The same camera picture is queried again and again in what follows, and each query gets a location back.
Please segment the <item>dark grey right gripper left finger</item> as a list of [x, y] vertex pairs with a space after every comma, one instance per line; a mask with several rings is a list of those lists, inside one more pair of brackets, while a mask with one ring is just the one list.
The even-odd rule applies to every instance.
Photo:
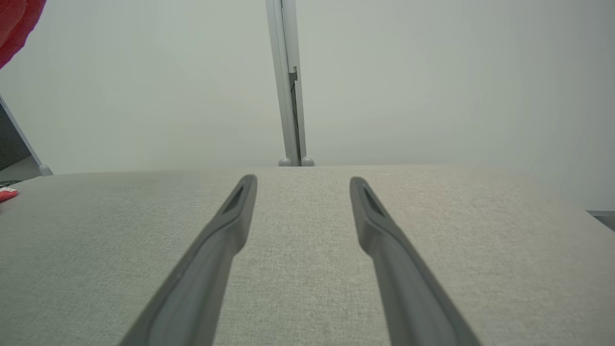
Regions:
[[258, 182], [245, 175], [194, 239], [121, 341], [122, 346], [211, 346], [233, 258], [246, 245]]

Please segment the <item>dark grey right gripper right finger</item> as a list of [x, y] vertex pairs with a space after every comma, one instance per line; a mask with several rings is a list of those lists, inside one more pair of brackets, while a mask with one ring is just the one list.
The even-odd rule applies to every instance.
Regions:
[[479, 346], [479, 338], [361, 177], [349, 184], [358, 242], [375, 267], [393, 346]]

